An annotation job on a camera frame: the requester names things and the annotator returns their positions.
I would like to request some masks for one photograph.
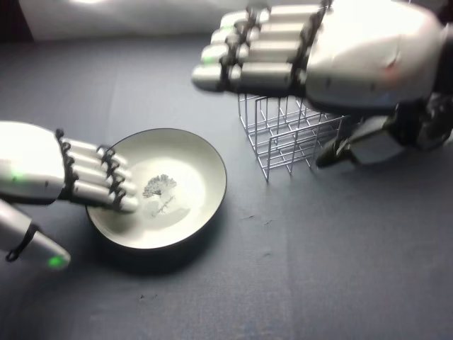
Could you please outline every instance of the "robotic hand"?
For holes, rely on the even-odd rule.
[[[14,203],[55,200],[131,213],[137,188],[127,161],[111,147],[67,139],[26,123],[0,122],[0,250],[50,268],[65,268],[69,254],[46,237]]]
[[[223,17],[192,80],[204,91],[298,96],[350,116],[357,129],[329,142],[316,163],[368,164],[448,139],[452,60],[453,29],[416,5],[256,5]]]

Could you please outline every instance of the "shallow white dish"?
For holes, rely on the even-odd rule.
[[[92,207],[87,213],[116,244],[157,249],[178,243],[200,230],[224,199],[224,162],[210,143],[191,132],[142,131],[114,148],[129,162],[140,206],[127,215]]]

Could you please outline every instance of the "metal dish rack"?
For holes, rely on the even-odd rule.
[[[316,112],[294,97],[238,95],[238,110],[266,181],[282,166],[291,174],[295,162],[315,167],[315,156],[341,133],[347,118]]]

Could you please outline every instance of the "table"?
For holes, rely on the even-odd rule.
[[[208,42],[0,46],[1,119],[96,144],[189,130],[229,181],[196,242],[143,259],[112,251],[83,207],[27,207],[73,262],[0,262],[0,339],[451,339],[452,146],[349,174],[301,163],[266,184],[236,98],[190,83]]]

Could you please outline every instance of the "white backdrop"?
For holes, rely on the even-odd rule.
[[[431,9],[444,0],[415,0]],[[249,0],[20,0],[36,40],[124,35],[211,33],[228,12]],[[268,4],[317,4],[270,0]],[[366,0],[357,0],[363,4]]]

